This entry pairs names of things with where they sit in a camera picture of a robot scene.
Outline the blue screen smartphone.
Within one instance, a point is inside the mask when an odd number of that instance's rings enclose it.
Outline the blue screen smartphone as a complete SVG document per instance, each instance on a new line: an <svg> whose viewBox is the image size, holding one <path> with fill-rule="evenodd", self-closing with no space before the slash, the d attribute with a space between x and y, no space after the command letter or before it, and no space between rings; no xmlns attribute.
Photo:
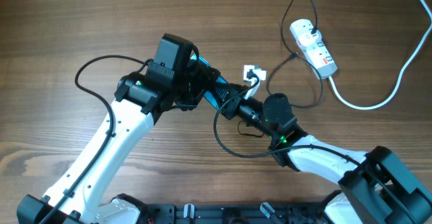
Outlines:
<svg viewBox="0 0 432 224"><path fill-rule="evenodd" d="M219 110L220 106L228 99L230 93L230 83L221 76L220 72L212 67L206 59L199 57L199 65L210 72L210 85L205 90L203 97L216 109Z"/></svg>

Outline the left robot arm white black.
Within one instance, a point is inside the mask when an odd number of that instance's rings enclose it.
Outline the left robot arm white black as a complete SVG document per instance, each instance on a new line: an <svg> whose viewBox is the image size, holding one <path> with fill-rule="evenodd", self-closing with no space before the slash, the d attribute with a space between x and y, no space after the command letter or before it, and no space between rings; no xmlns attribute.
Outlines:
<svg viewBox="0 0 432 224"><path fill-rule="evenodd" d="M164 34L153 58L122 77L108 103L101 95L76 86L106 107L107 116L66 173L38 199L27 195L17 208L19 223L148 223L146 204L128 195L108 204L101 199L125 159L172 109L193 110L215 87L219 71L209 66L197 47Z"/></svg>

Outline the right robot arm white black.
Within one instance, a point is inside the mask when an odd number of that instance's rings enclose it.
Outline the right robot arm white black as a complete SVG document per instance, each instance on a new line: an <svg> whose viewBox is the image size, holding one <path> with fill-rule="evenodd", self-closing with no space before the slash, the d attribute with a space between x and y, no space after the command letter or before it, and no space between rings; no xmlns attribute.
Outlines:
<svg viewBox="0 0 432 224"><path fill-rule="evenodd" d="M241 117L267 135L267 156L281 166L313 173L340 190L324 204L332 223L424 223L431 218L431 193L388 148L352 151L326 144L305 132L284 94L264 102L253 98L256 87L218 83L211 94L217 114Z"/></svg>

